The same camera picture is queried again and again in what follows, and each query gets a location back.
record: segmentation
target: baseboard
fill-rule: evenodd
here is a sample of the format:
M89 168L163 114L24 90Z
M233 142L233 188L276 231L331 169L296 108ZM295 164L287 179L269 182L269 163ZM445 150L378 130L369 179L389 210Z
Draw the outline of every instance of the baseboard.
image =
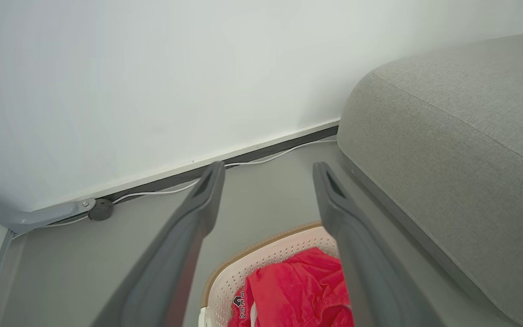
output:
M72 196L70 198L67 198L67 199L65 199L65 201L61 201L61 203L72 202L72 201L81 201L81 200L87 199L87 198L101 198L101 197L105 197L106 195L128 190L130 188L136 188L137 186L141 186L144 184L155 182L157 180L161 180L163 178L168 178L170 176L175 176L177 174L188 172L189 170L207 166L215 161L222 161L222 160L226 160L228 158L237 157L239 155L243 155L246 153L250 153L252 151L270 147L272 145L276 145L278 143L289 141L291 139L297 139L299 137L303 137L303 136L306 136L306 135L309 135L312 133L316 133L321 130L332 128L332 127L338 126L339 121L340 121L340 118L327 120L326 122L314 124L314 125L308 126L306 128L295 130L293 132L284 133L282 135L273 136L273 137L270 137L267 139L262 139L260 141L257 141L256 143L246 145L244 147L239 147L236 149L231 149L230 151L224 151L222 153L216 153L216 154L209 155L206 157L201 157L201 158L192 160L190 162L181 163L179 165L169 166L169 167L162 168L159 170L153 170L152 172L148 172L148 173L140 175L140 176L134 176L134 178L131 178L130 180L114 182L111 184L107 184L107 185L98 187L95 190L83 192L82 194L78 194L77 196Z

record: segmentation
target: white cable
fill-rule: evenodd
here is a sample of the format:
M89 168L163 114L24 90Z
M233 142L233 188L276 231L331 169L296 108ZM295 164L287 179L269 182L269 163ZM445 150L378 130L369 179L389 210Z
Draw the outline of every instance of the white cable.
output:
M326 140L322 140L322 141L314 141L314 142L309 142L309 143L303 143L301 145L297 145L297 147L292 147L291 149L288 149L287 151L283 151L282 153L278 154L278 155L275 155L269 159L265 159L265 160L262 160L262 161L253 161L253 162L235 162L235 163L228 163L225 165L225 167L232 167L232 166L240 166L240 165L258 165L258 164L264 164L266 162L269 162L269 161L272 161L274 159L277 159L279 157L281 157L282 155L285 155L285 154L288 154L292 151L294 151L295 149L299 149L301 147L305 147L307 145L311 145L311 144L315 144L315 143L327 143L327 142L336 142L335 139L326 139ZM128 197L135 197L137 195L159 195L159 194L174 194L174 193L178 193L178 192L182 192L184 190L187 190L189 188L192 188L193 186L195 186L197 183L199 182L199 180L195 180L194 182L192 182L191 184L187 185L187 186L184 186L184 188L179 188L178 190L174 190L174 191L158 191L158 192L138 192L138 193L131 193L131 194L127 194L127 195L124 195L118 199L116 199L115 201L113 201L112 203L116 204L120 201L122 201L123 199L125 198L128 198ZM45 226L41 226L39 228L49 228L49 227L59 227L59 226L66 226L66 225L71 225L73 223L76 223L76 222L80 222L80 221L83 221L85 218L87 218L87 216L84 216L84 217L81 217L80 219L76 219L74 221L70 221L70 222L65 222L65 223L56 223L56 224L51 224L51 225L45 225ZM17 234L15 236L13 236L13 240L18 238L19 236L22 236L24 234L27 234L28 232L24 232L24 233L21 233L21 234Z

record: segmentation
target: gray upholstery fabric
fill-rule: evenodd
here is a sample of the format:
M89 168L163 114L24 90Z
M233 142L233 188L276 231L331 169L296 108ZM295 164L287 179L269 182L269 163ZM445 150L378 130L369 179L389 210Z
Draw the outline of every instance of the gray upholstery fabric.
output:
M471 296L523 325L523 35L375 69L338 143Z

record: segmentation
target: beige plastic basket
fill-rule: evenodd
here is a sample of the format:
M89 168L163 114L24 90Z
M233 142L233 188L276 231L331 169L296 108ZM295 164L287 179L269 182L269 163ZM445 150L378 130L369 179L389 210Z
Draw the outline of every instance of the beige plastic basket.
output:
M317 222L268 238L222 264L205 285L199 327L226 327L233 315L235 292L245 285L248 275L312 247L339 257L336 241Z

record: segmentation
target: red garment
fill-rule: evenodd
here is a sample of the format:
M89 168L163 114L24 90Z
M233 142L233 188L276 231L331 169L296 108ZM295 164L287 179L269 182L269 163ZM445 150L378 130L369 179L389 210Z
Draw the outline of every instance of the red garment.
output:
M235 294L229 327L354 327L340 260L311 248L258 269Z

